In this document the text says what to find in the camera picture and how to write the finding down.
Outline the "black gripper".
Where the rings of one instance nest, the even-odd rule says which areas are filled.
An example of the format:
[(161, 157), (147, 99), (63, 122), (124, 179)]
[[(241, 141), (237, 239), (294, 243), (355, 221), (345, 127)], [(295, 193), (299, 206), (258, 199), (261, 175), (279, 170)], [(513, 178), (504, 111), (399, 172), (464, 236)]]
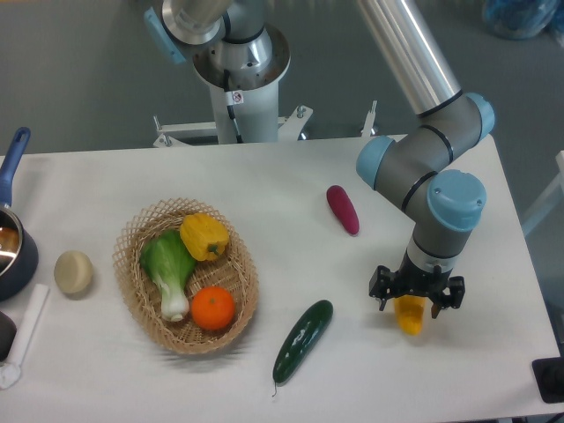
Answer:
[(433, 302), (431, 316), (436, 319), (442, 310), (459, 309), (465, 295), (464, 277), (450, 277), (440, 265), (432, 265), (430, 271), (421, 270), (405, 255), (397, 272), (378, 265), (368, 284), (368, 295), (377, 300), (383, 311), (388, 299), (405, 295), (427, 297)]

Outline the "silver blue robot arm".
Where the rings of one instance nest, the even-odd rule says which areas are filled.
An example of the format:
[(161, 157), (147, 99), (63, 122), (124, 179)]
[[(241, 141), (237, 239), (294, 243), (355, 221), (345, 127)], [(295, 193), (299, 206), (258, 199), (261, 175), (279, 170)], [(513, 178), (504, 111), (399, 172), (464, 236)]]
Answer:
[[(359, 177), (415, 224), (400, 267), (379, 266), (369, 293), (381, 304), (426, 297), (438, 315), (462, 304), (464, 280), (452, 270), (486, 204), (481, 181), (451, 165), (491, 132), (494, 111), (462, 91), (413, 2), (358, 6), (420, 120), (398, 141), (371, 138), (357, 158)], [(263, 2), (155, 1), (144, 20), (163, 54), (192, 63), (209, 86), (220, 143), (280, 140), (278, 82), (290, 54)]]

